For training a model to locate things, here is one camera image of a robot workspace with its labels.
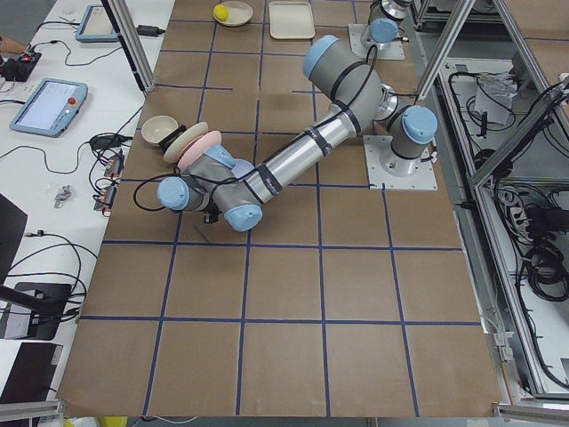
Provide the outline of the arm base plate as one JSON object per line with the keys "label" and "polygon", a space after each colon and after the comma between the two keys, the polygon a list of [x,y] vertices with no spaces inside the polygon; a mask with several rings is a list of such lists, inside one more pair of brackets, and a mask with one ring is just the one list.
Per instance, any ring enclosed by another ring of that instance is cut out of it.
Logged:
{"label": "arm base plate", "polygon": [[391,147],[391,136],[365,135],[365,162],[369,187],[408,191],[438,190],[434,166],[425,148],[420,157],[403,159]]}
{"label": "arm base plate", "polygon": [[358,57],[365,59],[369,49],[375,45],[380,60],[404,60],[405,52],[400,40],[388,43],[378,43],[372,39],[367,24],[350,23],[348,25],[349,44],[351,51]]}

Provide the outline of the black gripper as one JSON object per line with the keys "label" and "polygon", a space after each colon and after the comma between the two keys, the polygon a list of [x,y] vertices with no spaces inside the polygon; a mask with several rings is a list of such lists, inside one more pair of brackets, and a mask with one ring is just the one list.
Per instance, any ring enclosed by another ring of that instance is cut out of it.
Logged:
{"label": "black gripper", "polygon": [[203,210],[203,223],[204,224],[214,224],[219,221],[220,210],[214,205],[213,207],[207,207]]}

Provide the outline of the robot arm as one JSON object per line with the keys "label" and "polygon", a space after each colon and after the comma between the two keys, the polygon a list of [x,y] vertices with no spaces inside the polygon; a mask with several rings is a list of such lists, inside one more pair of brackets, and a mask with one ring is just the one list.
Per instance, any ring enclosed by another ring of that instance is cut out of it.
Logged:
{"label": "robot arm", "polygon": [[411,3],[408,0],[372,1],[361,41],[366,45],[389,44],[394,41]]}
{"label": "robot arm", "polygon": [[178,173],[158,184],[161,206],[173,212],[222,214],[233,230],[251,230],[261,221],[266,202],[370,127],[387,99],[373,66],[336,36],[325,35],[312,44],[303,73],[331,102],[324,117],[242,176],[235,175],[236,160],[222,146],[220,133],[207,133],[185,151]]}

